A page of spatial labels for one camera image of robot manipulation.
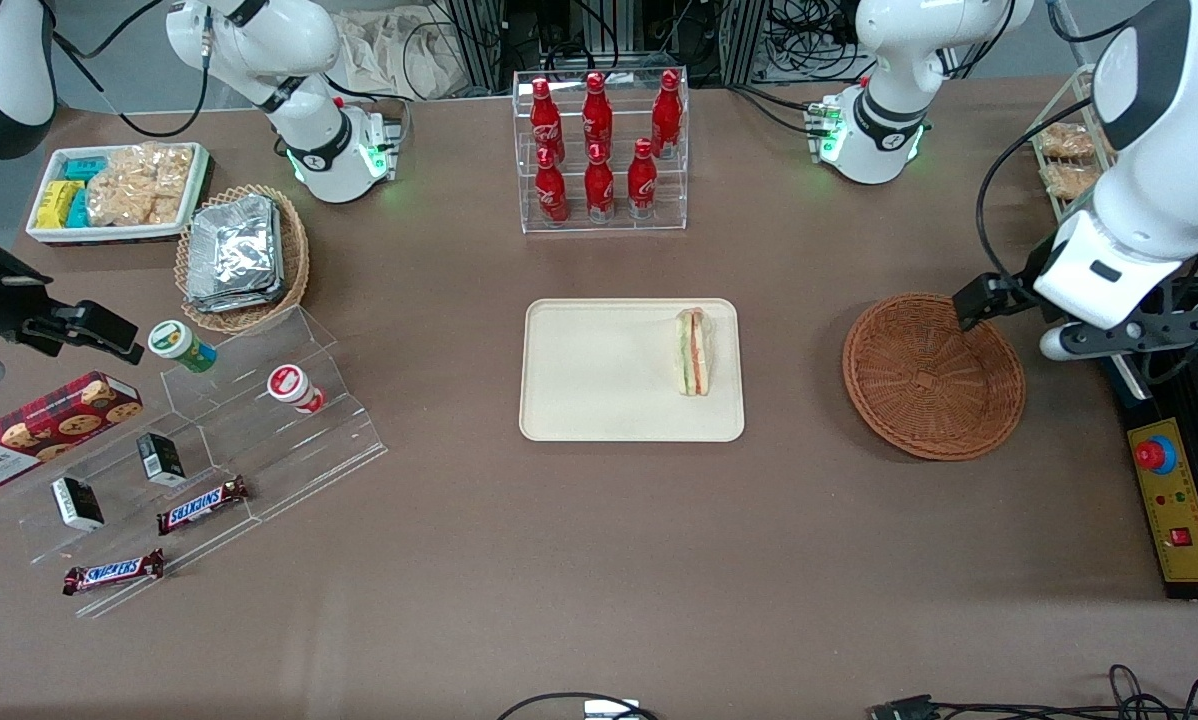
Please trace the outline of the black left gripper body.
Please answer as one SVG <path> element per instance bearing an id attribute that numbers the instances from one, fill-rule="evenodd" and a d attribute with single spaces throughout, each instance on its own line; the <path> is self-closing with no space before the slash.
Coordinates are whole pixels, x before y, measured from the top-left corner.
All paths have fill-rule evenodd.
<path id="1" fill-rule="evenodd" d="M 984 273 L 954 295 L 954 310 L 961 332 L 970 332 L 988 320 L 1037 310 L 1043 322 L 1055 322 L 1055 305 L 1034 291 L 1034 282 L 1043 272 L 1052 250 L 1052 240 L 1042 240 L 1027 258 L 1027 264 L 1012 279 Z"/>

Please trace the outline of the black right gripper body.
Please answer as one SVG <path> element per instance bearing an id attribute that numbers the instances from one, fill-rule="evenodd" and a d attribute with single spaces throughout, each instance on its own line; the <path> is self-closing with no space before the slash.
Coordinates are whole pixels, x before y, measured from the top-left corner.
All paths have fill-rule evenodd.
<path id="1" fill-rule="evenodd" d="M 52 277 L 0 247 L 0 340 L 56 357 L 63 346 L 95 347 L 139 363 L 137 325 L 92 300 L 65 304 L 49 294 Z"/>

